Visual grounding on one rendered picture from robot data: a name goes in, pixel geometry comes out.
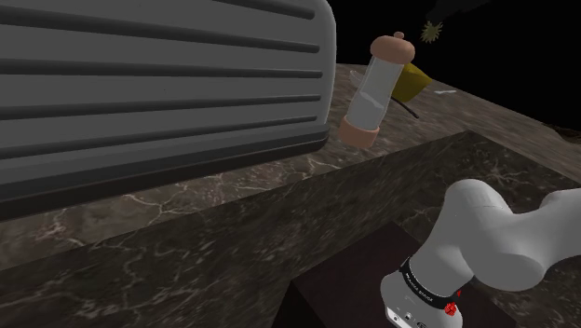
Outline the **large grey ribbed appliance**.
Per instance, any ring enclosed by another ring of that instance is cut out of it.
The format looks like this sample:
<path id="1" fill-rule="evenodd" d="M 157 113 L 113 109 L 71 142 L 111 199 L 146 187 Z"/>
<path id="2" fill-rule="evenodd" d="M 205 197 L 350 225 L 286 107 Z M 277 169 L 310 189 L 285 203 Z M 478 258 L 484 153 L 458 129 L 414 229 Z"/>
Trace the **large grey ribbed appliance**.
<path id="1" fill-rule="evenodd" d="M 320 149 L 327 0 L 0 0 L 0 222 Z"/>

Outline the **glass grinder with tan caps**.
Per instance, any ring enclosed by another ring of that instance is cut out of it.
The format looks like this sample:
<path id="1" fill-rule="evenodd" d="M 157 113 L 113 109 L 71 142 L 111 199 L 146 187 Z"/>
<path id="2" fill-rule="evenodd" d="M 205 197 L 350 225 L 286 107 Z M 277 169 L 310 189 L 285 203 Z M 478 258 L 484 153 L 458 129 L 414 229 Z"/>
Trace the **glass grinder with tan caps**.
<path id="1" fill-rule="evenodd" d="M 370 46 L 372 58 L 338 129 L 340 140 L 348 145 L 369 148 L 381 122 L 405 64 L 412 61 L 415 48 L 404 33 L 383 35 Z"/>

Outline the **yellow wedge-shaped object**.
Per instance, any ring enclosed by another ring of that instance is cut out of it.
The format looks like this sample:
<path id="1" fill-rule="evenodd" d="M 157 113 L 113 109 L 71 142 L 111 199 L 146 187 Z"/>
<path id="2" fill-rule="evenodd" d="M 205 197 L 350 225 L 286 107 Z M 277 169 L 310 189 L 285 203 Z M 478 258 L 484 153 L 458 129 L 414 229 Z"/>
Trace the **yellow wedge-shaped object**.
<path id="1" fill-rule="evenodd" d="M 433 79 L 412 63 L 404 65 L 392 91 L 392 97 L 406 103 L 425 89 Z"/>

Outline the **spiky olive plant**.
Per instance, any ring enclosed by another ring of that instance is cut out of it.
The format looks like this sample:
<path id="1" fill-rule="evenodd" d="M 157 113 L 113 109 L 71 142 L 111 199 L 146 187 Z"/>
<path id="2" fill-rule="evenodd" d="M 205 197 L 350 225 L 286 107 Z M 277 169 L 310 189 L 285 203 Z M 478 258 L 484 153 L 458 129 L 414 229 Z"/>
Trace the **spiky olive plant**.
<path id="1" fill-rule="evenodd" d="M 439 38 L 442 28 L 442 22 L 434 24 L 431 21 L 427 21 L 422 29 L 420 40 L 427 44 L 435 42 Z"/>

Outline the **thin black stick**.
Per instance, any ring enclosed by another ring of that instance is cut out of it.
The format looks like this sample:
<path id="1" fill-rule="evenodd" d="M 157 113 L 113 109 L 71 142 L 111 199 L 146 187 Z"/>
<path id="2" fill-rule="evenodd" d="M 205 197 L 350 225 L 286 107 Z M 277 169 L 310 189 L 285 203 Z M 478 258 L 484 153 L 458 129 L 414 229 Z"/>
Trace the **thin black stick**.
<path id="1" fill-rule="evenodd" d="M 408 107 L 404 102 L 401 102 L 395 98 L 392 98 L 392 100 L 399 104 L 403 109 L 405 109 L 410 115 L 412 115 L 414 118 L 419 119 L 420 117 L 410 108 Z"/>

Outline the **dark robot stand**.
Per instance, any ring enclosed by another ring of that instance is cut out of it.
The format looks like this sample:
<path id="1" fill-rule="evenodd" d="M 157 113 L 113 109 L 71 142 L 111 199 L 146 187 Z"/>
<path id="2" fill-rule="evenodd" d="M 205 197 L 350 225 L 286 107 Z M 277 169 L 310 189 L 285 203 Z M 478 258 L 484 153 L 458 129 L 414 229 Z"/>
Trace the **dark robot stand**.
<path id="1" fill-rule="evenodd" d="M 517 328 L 444 242 L 384 225 L 293 279 L 272 328 Z"/>

